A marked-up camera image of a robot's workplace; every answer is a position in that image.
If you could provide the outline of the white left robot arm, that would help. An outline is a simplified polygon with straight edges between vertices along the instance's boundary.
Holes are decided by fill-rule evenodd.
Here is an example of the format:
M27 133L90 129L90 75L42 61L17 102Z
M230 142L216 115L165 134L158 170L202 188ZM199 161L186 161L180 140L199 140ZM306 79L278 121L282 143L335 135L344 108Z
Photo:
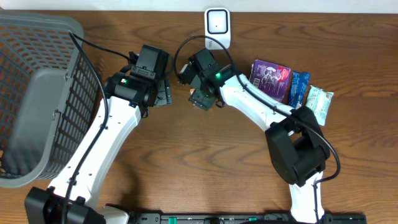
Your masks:
M105 177L121 146L153 106L171 104L167 73L117 72L73 157L47 189L34 187L25 198L29 223L129 223L129 211L97 208Z

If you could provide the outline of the blue Oreo cookie pack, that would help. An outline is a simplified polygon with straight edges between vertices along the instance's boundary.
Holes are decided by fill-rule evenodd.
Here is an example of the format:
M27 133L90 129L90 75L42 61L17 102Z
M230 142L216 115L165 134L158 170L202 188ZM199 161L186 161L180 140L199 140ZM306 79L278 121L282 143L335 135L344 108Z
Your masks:
M289 91L288 103L293 109L302 106L309 81L310 74L308 72L292 72L292 83Z

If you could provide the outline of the red purple snack bag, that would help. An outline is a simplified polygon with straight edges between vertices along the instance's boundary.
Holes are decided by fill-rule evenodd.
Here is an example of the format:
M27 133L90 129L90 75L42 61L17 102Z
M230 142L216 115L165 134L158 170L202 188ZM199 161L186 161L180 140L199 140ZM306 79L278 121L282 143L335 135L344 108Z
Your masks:
M249 81L259 90L278 102L283 102L290 80L289 67L255 60Z

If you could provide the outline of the light green snack packet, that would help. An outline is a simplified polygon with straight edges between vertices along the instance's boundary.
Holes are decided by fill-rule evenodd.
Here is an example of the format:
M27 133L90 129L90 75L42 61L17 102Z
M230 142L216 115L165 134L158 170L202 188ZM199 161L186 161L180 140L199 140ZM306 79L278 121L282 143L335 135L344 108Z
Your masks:
M333 95L333 92L327 92L313 85L310 86L305 106L313 111L320 126L324 126L326 123Z

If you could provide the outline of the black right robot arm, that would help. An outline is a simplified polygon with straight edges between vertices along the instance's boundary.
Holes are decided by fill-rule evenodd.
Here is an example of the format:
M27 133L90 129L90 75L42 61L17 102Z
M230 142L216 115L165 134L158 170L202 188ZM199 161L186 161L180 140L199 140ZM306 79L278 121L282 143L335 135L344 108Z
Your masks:
M264 131L272 165L289 185L292 218L300 223L319 223L325 214L320 184L331 146L314 113L272 99L232 65L221 68L217 63L205 67L188 63L178 79L194 89L190 97L194 105L208 110L218 100L242 112Z

